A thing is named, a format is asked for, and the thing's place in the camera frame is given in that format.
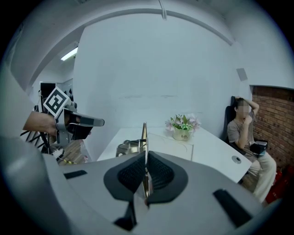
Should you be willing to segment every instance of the white flower pot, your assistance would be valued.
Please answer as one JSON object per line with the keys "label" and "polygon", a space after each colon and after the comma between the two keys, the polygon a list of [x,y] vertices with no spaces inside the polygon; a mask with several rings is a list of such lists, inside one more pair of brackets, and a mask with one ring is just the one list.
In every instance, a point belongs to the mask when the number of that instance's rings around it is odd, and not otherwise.
{"label": "white flower pot", "polygon": [[173,132],[173,138],[179,141],[187,141],[190,138],[190,133],[188,130],[180,130],[175,128]]}

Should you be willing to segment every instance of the gray t-shirt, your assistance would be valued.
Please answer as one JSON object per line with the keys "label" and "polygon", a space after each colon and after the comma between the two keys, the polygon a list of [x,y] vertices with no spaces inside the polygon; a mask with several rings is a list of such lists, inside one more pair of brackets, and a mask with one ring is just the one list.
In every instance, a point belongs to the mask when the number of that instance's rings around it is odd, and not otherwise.
{"label": "gray t-shirt", "polygon": [[[254,162],[256,160],[256,157],[253,155],[252,151],[250,151],[250,143],[254,142],[253,123],[254,123],[255,116],[254,116],[254,112],[252,111],[249,113],[249,115],[252,117],[252,122],[249,124],[247,143],[245,145],[244,151],[246,152],[245,157],[247,157],[251,162]],[[232,120],[228,124],[227,134],[228,134],[230,143],[239,140],[242,126],[243,126],[243,123],[238,122],[236,119]]]}

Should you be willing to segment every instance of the brick wall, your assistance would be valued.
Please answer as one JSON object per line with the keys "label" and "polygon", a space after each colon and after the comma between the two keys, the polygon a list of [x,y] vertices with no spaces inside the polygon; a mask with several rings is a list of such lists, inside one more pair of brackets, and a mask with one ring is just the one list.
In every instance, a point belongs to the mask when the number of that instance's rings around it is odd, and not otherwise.
{"label": "brick wall", "polygon": [[294,90],[255,86],[252,100],[260,106],[254,138],[269,141],[278,168],[294,165]]}

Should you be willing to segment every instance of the handbag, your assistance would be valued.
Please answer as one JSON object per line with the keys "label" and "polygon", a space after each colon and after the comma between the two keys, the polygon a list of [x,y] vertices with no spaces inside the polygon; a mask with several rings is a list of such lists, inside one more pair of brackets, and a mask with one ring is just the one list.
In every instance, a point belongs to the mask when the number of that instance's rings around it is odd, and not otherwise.
{"label": "handbag", "polygon": [[254,154],[261,154],[267,149],[268,141],[267,140],[259,140],[250,146],[250,151]]}

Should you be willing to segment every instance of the person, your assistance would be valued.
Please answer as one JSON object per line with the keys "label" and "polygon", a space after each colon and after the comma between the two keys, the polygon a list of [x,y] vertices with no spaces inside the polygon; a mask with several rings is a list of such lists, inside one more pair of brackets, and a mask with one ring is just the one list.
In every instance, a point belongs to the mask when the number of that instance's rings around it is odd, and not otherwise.
{"label": "person", "polygon": [[[65,124],[69,123],[69,115],[65,115]],[[46,132],[49,135],[56,136],[56,125],[52,115],[32,111],[23,127],[23,130]]]}
{"label": "person", "polygon": [[253,123],[259,105],[239,96],[235,99],[236,117],[228,124],[228,139],[229,142],[235,142],[240,149],[243,149],[246,152],[245,157],[252,162],[248,170],[254,179],[251,191],[260,202],[263,202],[275,180],[277,165],[267,152],[264,156],[256,158],[250,151],[250,145],[254,143]]}

